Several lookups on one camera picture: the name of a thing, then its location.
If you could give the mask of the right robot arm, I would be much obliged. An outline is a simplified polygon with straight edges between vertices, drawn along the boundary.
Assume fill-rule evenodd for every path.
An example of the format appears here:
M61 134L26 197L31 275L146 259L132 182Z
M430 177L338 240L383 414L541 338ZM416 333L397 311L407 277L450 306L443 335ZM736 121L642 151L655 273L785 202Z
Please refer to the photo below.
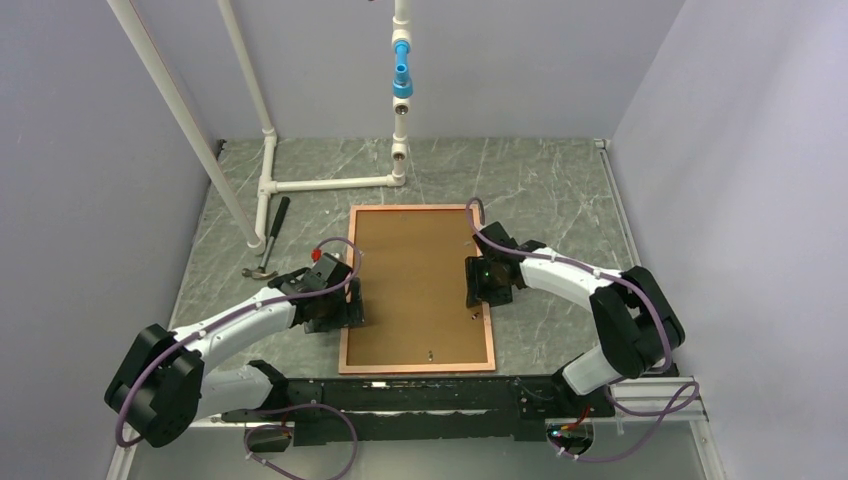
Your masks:
M653 274L636 266L625 271L594 267L563 256L538 241L518 244L494 222L475 231L479 249L465 261L466 304L507 305L516 289L534 289L588 311L598 345L553 376L551 401L574 415L590 394L620 379L636 379L652 368L668 368L685 330Z

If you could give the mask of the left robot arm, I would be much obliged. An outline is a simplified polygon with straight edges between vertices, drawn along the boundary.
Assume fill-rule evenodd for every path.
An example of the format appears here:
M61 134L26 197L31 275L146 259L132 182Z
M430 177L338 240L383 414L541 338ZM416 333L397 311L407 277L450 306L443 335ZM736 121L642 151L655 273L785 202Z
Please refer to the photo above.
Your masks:
M269 336L294 327L324 333L365 320L356 268L319 252L315 263L270 280L253 296L206 320L166 330L141 330L108 384L104 402L118 416L116 439L162 447L194 421L231 411L253 411L264 420L290 404L289 380L263 360L231 370L220 365Z

